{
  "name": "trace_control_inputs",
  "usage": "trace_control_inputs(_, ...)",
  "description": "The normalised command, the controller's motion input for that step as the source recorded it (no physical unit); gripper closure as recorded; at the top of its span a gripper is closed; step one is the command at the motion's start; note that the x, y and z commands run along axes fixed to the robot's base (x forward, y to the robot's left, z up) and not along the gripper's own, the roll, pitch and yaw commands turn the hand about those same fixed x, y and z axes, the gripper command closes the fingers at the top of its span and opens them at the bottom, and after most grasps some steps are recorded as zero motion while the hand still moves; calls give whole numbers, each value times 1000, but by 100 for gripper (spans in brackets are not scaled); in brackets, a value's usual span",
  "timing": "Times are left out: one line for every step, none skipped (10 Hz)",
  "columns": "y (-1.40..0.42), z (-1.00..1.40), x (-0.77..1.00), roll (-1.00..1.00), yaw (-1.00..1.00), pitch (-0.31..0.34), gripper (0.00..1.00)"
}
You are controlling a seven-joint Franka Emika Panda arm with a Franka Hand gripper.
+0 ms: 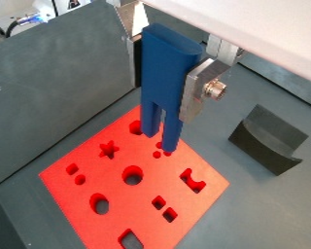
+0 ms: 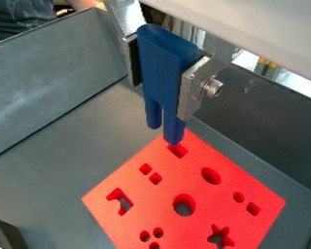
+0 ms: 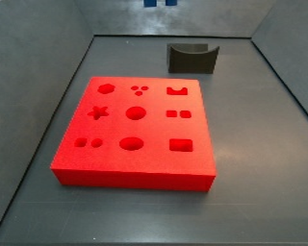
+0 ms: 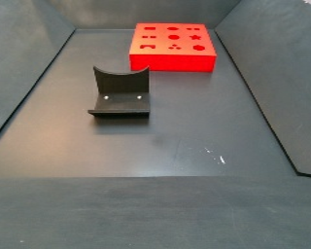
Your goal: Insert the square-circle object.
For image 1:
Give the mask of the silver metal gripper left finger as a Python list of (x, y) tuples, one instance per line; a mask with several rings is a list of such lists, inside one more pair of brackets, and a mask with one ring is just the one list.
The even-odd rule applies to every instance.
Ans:
[(131, 85), (134, 88), (141, 86), (141, 70), (142, 70), (142, 35), (125, 37), (126, 48), (129, 53)]

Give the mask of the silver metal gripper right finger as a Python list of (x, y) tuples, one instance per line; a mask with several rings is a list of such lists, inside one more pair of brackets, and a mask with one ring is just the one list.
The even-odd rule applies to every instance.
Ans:
[(207, 98), (220, 100), (228, 86), (221, 82), (222, 75), (238, 63), (245, 50), (229, 41), (210, 34), (205, 58), (186, 76), (179, 119), (189, 123), (199, 114)]

